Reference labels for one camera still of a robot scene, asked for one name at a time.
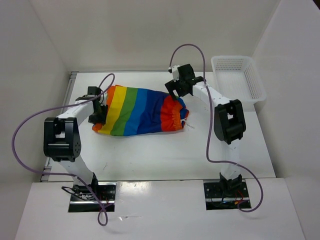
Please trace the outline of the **rainbow striped shorts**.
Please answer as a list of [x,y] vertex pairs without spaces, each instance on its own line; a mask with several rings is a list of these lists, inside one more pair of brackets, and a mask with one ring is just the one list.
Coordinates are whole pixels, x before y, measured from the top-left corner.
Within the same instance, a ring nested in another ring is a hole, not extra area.
[[145,88],[111,86],[106,105],[105,123],[94,124],[92,130],[117,137],[179,131],[189,115],[181,98]]

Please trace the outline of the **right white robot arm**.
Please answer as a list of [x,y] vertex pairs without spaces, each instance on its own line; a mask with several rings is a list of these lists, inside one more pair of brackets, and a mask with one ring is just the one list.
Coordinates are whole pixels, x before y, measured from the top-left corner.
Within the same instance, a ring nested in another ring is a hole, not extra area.
[[224,150],[223,159],[218,161],[223,164],[219,173],[219,191],[224,197],[235,195],[242,184],[239,147],[246,131],[241,101],[223,96],[208,85],[204,77],[196,77],[190,64],[170,66],[168,72],[173,79],[165,87],[174,100],[177,99],[174,92],[179,97],[190,94],[210,107],[208,135],[214,132]]

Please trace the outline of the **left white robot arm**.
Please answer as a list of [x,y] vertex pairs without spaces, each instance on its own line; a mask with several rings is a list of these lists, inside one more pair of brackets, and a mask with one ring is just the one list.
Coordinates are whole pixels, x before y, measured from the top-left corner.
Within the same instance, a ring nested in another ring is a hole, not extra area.
[[89,123],[104,125],[108,105],[103,102],[106,94],[96,86],[89,86],[87,94],[76,99],[75,106],[57,117],[44,121],[43,152],[45,156],[58,162],[71,175],[78,192],[89,200],[100,194],[98,179],[85,164],[81,156],[81,137],[79,126]]

